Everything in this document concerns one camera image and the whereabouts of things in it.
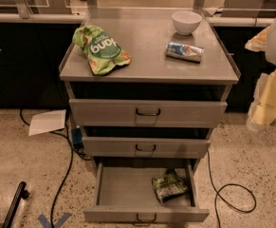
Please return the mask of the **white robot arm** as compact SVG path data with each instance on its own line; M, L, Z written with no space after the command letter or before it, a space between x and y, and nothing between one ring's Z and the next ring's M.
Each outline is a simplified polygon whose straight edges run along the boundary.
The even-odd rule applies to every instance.
M248 40L245 48L263 51L266 60L276 66L276 18L274 22ZM252 131L261 131L276 120L276 69L270 73L262 73L257 81L253 102L248 110L246 126Z

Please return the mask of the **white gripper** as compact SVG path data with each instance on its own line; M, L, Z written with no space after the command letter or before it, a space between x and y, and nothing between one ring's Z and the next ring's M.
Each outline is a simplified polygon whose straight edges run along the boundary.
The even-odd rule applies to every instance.
M267 61L276 66L276 18L269 28L262 29L249 39L245 49L266 51ZM262 73L257 81L253 102L248 111L246 126L251 131L261 131L276 120L276 70Z

